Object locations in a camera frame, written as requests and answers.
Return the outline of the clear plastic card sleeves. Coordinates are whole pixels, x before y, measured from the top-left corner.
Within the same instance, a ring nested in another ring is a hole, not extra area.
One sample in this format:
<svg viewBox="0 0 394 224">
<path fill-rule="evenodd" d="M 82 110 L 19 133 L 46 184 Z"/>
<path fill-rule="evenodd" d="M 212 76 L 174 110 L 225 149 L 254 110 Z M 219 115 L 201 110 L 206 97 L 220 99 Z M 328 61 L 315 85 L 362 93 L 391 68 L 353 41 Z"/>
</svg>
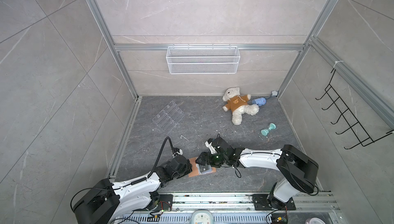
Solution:
<svg viewBox="0 0 394 224">
<path fill-rule="evenodd" d="M 213 173 L 213 168 L 210 165 L 200 165 L 196 164 L 199 175 Z"/>
</svg>

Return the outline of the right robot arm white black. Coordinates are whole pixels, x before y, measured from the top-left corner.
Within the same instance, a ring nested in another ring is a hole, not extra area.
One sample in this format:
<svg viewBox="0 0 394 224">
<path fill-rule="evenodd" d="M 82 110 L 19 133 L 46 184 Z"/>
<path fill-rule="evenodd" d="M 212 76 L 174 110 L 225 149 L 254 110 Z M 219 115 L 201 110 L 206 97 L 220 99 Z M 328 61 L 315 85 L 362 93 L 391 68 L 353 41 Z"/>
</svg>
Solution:
<svg viewBox="0 0 394 224">
<path fill-rule="evenodd" d="M 284 207 L 298 193 L 312 196 L 319 192 L 316 186 L 318 163 L 292 145 L 268 151 L 233 148 L 221 137 L 209 139 L 205 145 L 209 152 L 200 154 L 197 165 L 229 166 L 236 171 L 239 168 L 265 168 L 281 172 L 283 179 L 274 184 L 267 197 L 268 204 L 274 209 Z"/>
</svg>

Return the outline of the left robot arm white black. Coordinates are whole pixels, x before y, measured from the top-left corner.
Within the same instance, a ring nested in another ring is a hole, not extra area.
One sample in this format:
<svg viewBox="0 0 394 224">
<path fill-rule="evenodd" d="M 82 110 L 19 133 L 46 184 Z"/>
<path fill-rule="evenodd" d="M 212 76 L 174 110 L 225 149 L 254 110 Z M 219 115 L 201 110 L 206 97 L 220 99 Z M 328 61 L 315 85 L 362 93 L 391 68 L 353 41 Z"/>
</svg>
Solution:
<svg viewBox="0 0 394 224">
<path fill-rule="evenodd" d="M 115 218 L 136 210 L 153 210 L 157 207 L 158 189 L 168 182 L 192 172 L 190 160 L 182 155 L 174 157 L 149 173 L 122 182 L 99 181 L 71 210 L 79 224 L 108 224 Z"/>
</svg>

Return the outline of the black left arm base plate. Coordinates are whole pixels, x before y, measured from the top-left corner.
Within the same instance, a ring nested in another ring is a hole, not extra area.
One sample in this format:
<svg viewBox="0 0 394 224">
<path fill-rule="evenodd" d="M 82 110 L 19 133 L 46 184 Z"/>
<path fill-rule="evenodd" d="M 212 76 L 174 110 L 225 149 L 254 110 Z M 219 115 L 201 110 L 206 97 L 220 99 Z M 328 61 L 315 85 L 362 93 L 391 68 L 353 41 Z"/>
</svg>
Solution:
<svg viewBox="0 0 394 224">
<path fill-rule="evenodd" d="M 171 211 L 173 203 L 172 194 L 160 195 L 154 198 L 151 203 L 147 206 L 146 210 L 150 212 L 160 212 L 160 211 Z"/>
</svg>

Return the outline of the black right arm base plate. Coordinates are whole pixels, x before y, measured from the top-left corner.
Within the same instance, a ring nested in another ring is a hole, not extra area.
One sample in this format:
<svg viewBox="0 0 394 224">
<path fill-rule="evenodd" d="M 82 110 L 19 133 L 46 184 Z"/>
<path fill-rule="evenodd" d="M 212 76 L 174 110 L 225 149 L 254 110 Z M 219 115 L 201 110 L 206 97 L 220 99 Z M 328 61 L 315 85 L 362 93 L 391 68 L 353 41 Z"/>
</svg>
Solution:
<svg viewBox="0 0 394 224">
<path fill-rule="evenodd" d="M 251 197 L 256 211 L 296 210 L 293 198 L 287 202 L 281 202 L 276 198 L 270 198 L 268 194 L 253 194 Z"/>
</svg>

